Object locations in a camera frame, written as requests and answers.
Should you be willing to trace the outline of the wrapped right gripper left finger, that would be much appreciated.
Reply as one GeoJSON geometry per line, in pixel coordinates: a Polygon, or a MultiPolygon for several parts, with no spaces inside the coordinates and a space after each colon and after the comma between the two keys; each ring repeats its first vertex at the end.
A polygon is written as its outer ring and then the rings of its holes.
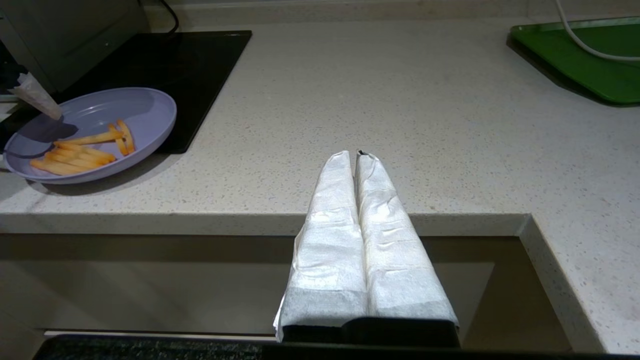
{"type": "Polygon", "coordinates": [[[365,250],[350,153],[323,165],[294,239],[285,292],[273,321],[275,337],[293,326],[340,328],[368,315],[365,250]]]}

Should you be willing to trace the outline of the wrapped right gripper right finger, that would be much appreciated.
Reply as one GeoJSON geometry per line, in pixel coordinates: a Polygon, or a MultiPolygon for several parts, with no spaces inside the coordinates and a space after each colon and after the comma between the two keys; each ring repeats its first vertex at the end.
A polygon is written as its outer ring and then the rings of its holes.
{"type": "Polygon", "coordinates": [[[359,152],[354,187],[367,313],[349,322],[349,341],[459,347],[457,315],[382,160],[359,152]]]}

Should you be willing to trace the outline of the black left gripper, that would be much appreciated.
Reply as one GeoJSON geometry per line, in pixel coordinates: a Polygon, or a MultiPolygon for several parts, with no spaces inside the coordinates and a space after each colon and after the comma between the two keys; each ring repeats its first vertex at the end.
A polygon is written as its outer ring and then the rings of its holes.
{"type": "Polygon", "coordinates": [[[13,94],[49,118],[59,121],[63,110],[22,64],[0,62],[0,94],[13,94]]]}

